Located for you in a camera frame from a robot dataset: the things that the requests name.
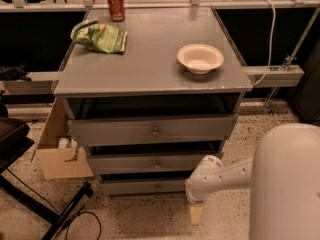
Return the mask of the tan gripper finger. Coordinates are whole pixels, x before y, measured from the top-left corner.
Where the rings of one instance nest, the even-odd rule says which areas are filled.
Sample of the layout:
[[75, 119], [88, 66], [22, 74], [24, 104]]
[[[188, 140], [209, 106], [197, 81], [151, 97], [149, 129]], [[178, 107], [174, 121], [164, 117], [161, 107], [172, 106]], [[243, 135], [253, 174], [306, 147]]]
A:
[[192, 225], [199, 223], [203, 212], [202, 205], [191, 205], [190, 206], [190, 221]]

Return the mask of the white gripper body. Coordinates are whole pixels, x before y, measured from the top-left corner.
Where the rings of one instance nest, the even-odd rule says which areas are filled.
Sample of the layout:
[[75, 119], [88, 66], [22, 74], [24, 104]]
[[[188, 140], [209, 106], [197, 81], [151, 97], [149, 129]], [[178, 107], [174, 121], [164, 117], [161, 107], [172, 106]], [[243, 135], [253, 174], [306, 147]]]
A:
[[185, 180], [185, 192], [188, 201], [201, 204], [214, 192], [230, 188], [231, 178], [222, 161], [213, 155], [205, 156], [191, 176]]

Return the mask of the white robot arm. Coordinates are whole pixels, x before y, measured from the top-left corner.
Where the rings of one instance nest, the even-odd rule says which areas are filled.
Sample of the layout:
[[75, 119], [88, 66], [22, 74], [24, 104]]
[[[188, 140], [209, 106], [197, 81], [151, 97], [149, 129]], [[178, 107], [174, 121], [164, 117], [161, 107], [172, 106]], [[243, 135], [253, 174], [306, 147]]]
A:
[[229, 166], [205, 156], [185, 181], [194, 205], [221, 190], [250, 190], [250, 240], [320, 240], [320, 127], [268, 131], [254, 156]]

